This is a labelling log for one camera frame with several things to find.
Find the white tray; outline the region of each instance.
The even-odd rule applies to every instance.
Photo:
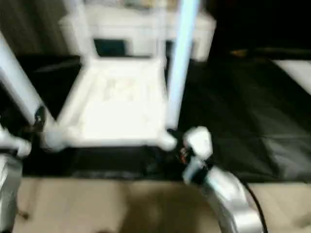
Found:
[[[73,147],[156,145],[165,127],[160,59],[86,63],[57,119]]]

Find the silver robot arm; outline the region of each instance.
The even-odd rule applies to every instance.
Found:
[[[0,233],[13,230],[22,178],[21,159],[30,151],[30,142],[12,136],[0,125]]]
[[[212,142],[207,128],[190,129],[182,138],[163,134],[159,147],[166,151],[174,150],[186,165],[183,172],[186,184],[192,183],[195,176],[203,171],[199,185],[217,216],[222,233],[263,232],[259,214],[248,202],[243,184],[233,174],[208,163]]]

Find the black floor mat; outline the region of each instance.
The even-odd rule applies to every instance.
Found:
[[[80,70],[79,59],[23,57],[21,64],[56,117]],[[207,126],[213,137],[214,161],[245,181],[311,180],[309,100],[272,62],[191,62],[179,129]],[[5,113],[1,121],[8,119],[9,128],[18,128],[17,122],[22,121],[6,102],[0,106]],[[157,148],[147,147],[66,149],[48,154],[34,146],[25,159],[24,174],[180,179],[181,165],[163,157]]]

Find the white connector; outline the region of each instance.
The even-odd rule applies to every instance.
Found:
[[[213,154],[212,140],[206,127],[192,128],[185,133],[184,144],[191,147],[195,156],[201,160],[208,159]]]
[[[0,149],[17,150],[18,157],[25,157],[30,154],[31,143],[19,137],[12,136],[7,129],[0,125]]]

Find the beige table surface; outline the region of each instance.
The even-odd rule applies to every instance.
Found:
[[[311,185],[251,185],[270,233],[311,233]],[[23,179],[14,233],[219,233],[200,191],[173,182]]]

